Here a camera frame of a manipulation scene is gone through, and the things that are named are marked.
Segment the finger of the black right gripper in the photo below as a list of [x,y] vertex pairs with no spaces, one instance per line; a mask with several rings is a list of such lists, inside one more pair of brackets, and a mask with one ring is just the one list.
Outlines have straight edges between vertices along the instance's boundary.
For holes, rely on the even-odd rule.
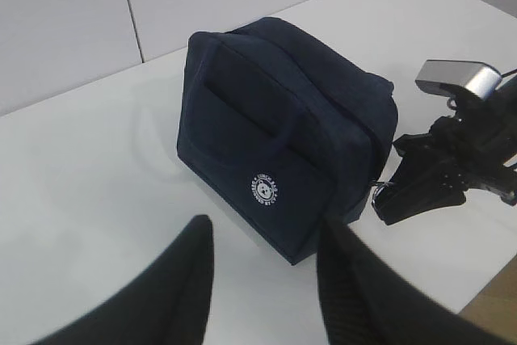
[[404,134],[393,147],[401,158],[394,178],[448,176],[448,156],[430,133]]
[[420,213],[462,205],[466,184],[457,166],[448,161],[405,158],[392,178],[375,191],[375,211],[392,225]]

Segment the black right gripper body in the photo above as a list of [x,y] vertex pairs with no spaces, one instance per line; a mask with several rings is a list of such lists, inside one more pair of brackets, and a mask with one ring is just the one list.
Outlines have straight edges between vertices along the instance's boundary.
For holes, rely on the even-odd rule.
[[485,100],[449,88],[455,115],[439,118],[430,132],[455,156],[467,188],[489,191],[516,205],[516,165],[505,165],[516,155],[516,79]]

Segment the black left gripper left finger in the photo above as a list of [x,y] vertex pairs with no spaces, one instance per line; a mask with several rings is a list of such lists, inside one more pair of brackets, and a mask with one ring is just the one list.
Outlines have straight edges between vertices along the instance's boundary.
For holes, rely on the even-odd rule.
[[213,227],[193,217],[119,292],[41,344],[201,344],[213,287]]

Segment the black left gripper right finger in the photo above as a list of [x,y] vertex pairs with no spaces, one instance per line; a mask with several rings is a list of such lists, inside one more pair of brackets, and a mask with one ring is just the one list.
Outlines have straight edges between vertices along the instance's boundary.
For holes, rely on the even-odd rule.
[[331,344],[499,344],[401,278],[351,229],[325,221],[317,286]]

